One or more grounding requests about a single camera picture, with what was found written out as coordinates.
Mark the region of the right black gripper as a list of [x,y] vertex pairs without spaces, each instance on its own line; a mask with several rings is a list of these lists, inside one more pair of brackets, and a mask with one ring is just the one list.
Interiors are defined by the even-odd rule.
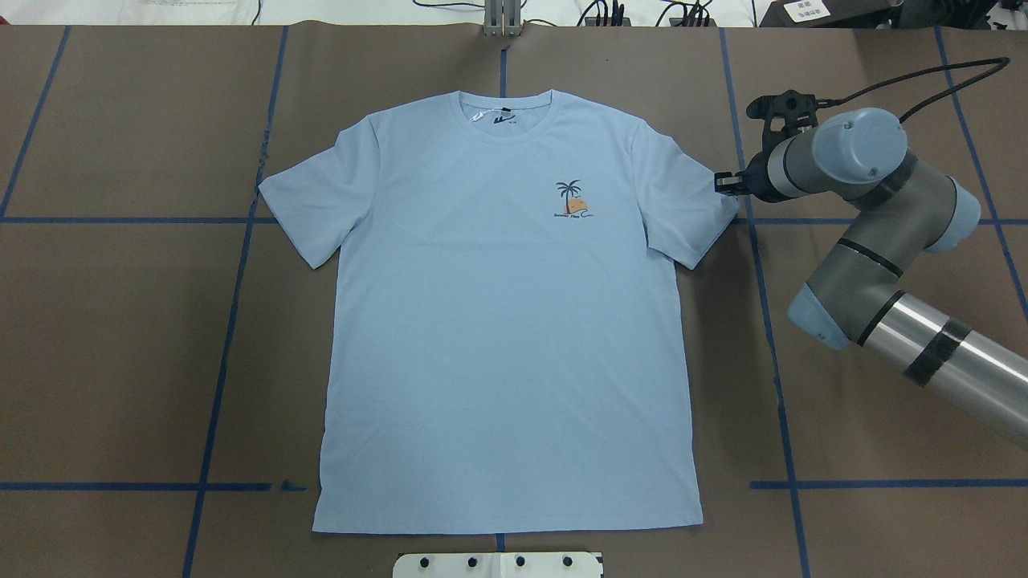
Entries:
[[717,172],[715,193],[739,197],[752,195],[763,202],[781,202],[781,191],[772,183],[768,160],[751,160],[742,171]]

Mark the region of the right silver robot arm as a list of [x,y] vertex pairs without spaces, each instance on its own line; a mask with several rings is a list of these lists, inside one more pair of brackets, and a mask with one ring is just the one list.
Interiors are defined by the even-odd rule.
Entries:
[[909,147],[900,117],[860,108],[820,122],[825,102],[760,96],[761,151],[715,191],[785,202],[833,193],[858,216],[794,296],[794,325],[834,350],[859,345],[904,377],[1026,446],[1026,359],[900,289],[922,253],[951,251],[972,234],[981,204]]

